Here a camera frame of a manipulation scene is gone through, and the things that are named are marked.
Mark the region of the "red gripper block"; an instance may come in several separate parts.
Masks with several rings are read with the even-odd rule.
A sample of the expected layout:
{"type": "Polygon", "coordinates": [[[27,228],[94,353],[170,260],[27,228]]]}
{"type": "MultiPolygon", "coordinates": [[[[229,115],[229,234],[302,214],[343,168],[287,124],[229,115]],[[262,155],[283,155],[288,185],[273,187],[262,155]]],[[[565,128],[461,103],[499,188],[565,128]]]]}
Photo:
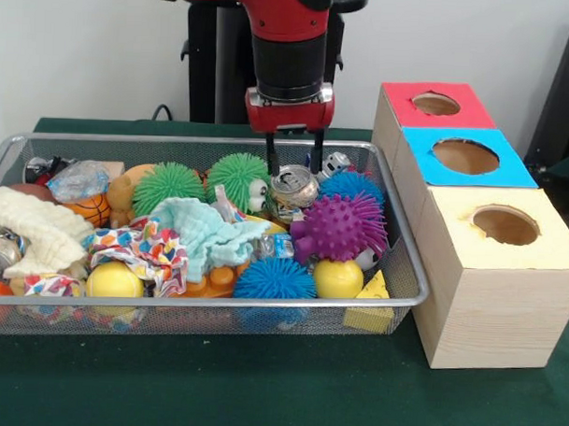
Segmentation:
{"type": "Polygon", "coordinates": [[[275,148],[274,133],[283,130],[306,130],[315,132],[311,150],[310,172],[322,169],[324,128],[331,124],[335,100],[318,103],[264,105],[261,97],[246,95],[246,110],[249,123],[255,133],[266,133],[268,173],[279,175],[279,158],[275,148]]]}

